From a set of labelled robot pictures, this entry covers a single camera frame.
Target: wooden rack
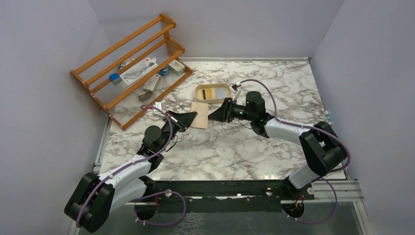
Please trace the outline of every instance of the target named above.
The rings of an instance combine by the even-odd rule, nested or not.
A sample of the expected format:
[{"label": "wooden rack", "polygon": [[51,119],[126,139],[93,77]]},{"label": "wooden rack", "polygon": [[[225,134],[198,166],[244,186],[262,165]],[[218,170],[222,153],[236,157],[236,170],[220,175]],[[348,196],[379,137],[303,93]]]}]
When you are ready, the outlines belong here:
[{"label": "wooden rack", "polygon": [[[152,37],[148,38],[147,40],[143,41],[141,44],[127,52],[126,54],[122,55],[119,59],[112,62],[110,65],[102,69],[100,72],[92,76],[88,80],[84,80],[81,77],[81,73],[90,68],[95,63],[101,61],[104,57],[108,56],[110,53],[114,52],[121,46],[125,45],[127,42],[131,41],[136,36],[140,35],[141,33],[145,32],[152,26],[156,24],[161,24],[161,30],[154,34]],[[86,62],[85,64],[81,65],[79,68],[72,70],[72,75],[82,83],[83,87],[88,91],[88,93],[91,95],[91,97],[95,100],[95,102],[98,104],[98,106],[118,125],[121,129],[125,130],[127,129],[134,121],[136,121],[140,116],[142,116],[145,111],[141,110],[139,106],[141,105],[138,101],[138,97],[134,97],[137,100],[137,105],[134,106],[134,108],[128,108],[129,113],[135,112],[132,117],[122,117],[122,115],[118,115],[116,106],[122,102],[126,97],[131,95],[137,88],[140,86],[143,86],[143,84],[154,74],[156,74],[158,71],[160,71],[162,68],[167,66],[171,61],[174,59],[180,61],[179,55],[184,53],[184,47],[178,44],[176,41],[174,41],[170,34],[169,30],[176,27],[176,22],[168,17],[165,14],[160,14],[157,18],[150,21],[143,27],[139,28],[132,34],[128,35],[121,41],[117,42],[110,48],[106,49],[104,52],[100,53],[90,61]],[[141,60],[145,59],[146,57],[152,56],[152,53],[155,53],[156,50],[161,51],[161,47],[165,48],[164,53],[166,54],[162,58],[162,63],[158,63],[158,66],[151,70],[151,72],[147,73],[145,76],[143,76],[140,80],[136,81],[134,84],[130,85],[127,89],[123,90],[122,92],[119,92],[116,94],[115,97],[111,98],[111,101],[105,102],[100,99],[99,92],[102,91],[103,88],[107,86],[113,86],[111,80],[107,77],[105,80],[101,79],[106,74],[111,73],[111,71],[114,71],[114,69],[119,68],[120,64],[123,63],[125,60],[130,59],[132,56],[136,55],[138,52],[143,50],[145,47],[151,46],[148,50],[143,52],[141,55],[135,57],[135,59],[130,62],[128,65],[124,66],[120,70],[118,70],[116,73],[118,75],[122,74],[123,72],[127,71],[129,68],[131,68],[136,63],[140,62]],[[152,98],[147,102],[147,104],[154,104],[156,101],[160,101],[166,94],[168,94],[173,88],[175,88],[177,85],[179,85],[184,79],[186,79],[189,75],[192,74],[192,70],[186,66],[186,70],[181,75],[175,75],[172,72],[170,72],[166,77],[162,77],[161,80],[166,79],[170,84],[166,85],[163,91],[159,91],[156,94],[153,94]]]}]

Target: table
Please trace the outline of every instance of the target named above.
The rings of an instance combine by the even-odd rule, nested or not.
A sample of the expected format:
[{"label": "table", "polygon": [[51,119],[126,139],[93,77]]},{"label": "table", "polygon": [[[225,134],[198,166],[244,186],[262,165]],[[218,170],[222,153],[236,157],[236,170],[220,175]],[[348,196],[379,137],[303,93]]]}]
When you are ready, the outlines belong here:
[{"label": "table", "polygon": [[[262,81],[273,93],[278,116],[304,124],[326,120],[325,110],[307,60],[301,61],[188,61],[193,74],[161,101],[164,110],[190,112],[197,85],[234,83],[247,78]],[[248,91],[259,91],[267,111],[274,113],[266,90],[254,82],[244,83],[238,104],[245,105]],[[209,105],[209,113],[221,104]],[[147,112],[126,131],[111,124],[100,172],[130,160],[141,146],[144,130],[164,122]],[[247,121],[241,121],[249,127]],[[190,128],[178,133],[178,142],[163,153],[160,166],[149,174],[154,180],[253,180],[284,179],[305,163],[302,148],[294,143],[257,136],[234,120],[209,121],[206,130]],[[327,175],[345,179],[343,171]]]}]

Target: wooden shelf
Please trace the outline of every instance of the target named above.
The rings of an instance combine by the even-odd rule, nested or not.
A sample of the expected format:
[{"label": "wooden shelf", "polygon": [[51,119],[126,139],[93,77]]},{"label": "wooden shelf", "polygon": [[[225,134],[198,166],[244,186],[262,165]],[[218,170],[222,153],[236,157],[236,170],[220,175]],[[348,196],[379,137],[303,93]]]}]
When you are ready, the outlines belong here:
[{"label": "wooden shelf", "polygon": [[[143,93],[141,89],[143,84],[174,59],[180,60],[179,56],[184,53],[184,47],[174,41],[169,34],[169,30],[175,27],[176,23],[174,20],[165,14],[160,14],[157,18],[128,35],[87,63],[71,71],[73,76],[82,83],[99,107],[101,107],[101,109],[117,123],[121,129],[127,129],[145,112],[140,109],[140,105],[143,103],[138,99],[138,94]],[[132,39],[139,35],[143,36],[146,33],[148,34],[148,32],[151,33],[151,31],[154,32],[154,30],[157,30],[157,33],[150,38],[141,40],[138,46],[132,48],[133,44],[136,43],[135,41],[131,43],[130,41],[132,41]],[[129,47],[127,52],[119,53],[121,49],[125,50],[125,47]],[[94,66],[94,69],[97,69],[100,61],[105,60],[105,58],[114,58],[115,56],[118,56],[119,58],[113,59],[113,61],[103,69],[99,68],[100,72],[92,75],[89,79],[85,80],[80,75],[92,66]],[[157,60],[157,67],[134,83],[120,88],[118,86],[116,87],[109,79],[108,75],[114,73],[124,61],[133,59],[132,62],[116,72],[118,75],[124,73],[133,65],[146,58],[155,58]],[[147,104],[154,104],[154,102],[161,100],[161,98],[191,74],[192,70],[186,66],[185,72],[181,75],[175,75],[170,72],[166,76],[162,76],[156,91],[150,97]]]}]

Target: beige card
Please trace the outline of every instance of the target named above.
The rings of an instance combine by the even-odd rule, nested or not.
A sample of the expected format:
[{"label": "beige card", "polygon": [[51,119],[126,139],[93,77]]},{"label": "beige card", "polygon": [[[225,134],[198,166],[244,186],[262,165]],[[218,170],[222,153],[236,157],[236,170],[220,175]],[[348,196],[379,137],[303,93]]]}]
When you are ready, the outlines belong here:
[{"label": "beige card", "polygon": [[197,115],[195,119],[193,120],[192,124],[190,125],[190,127],[207,129],[209,105],[205,103],[192,102],[190,111],[197,112]]}]

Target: beige tray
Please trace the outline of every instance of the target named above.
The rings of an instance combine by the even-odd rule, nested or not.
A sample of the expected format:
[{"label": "beige tray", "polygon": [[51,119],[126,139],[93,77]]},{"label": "beige tray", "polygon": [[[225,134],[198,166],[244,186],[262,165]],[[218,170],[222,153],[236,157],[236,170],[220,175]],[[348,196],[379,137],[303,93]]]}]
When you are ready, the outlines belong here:
[{"label": "beige tray", "polygon": [[226,97],[231,97],[231,90],[229,89],[229,85],[226,83],[215,83],[215,84],[203,84],[199,85],[195,89],[195,97],[197,102],[201,103],[222,103],[225,98],[216,99],[216,88],[225,88]]}]

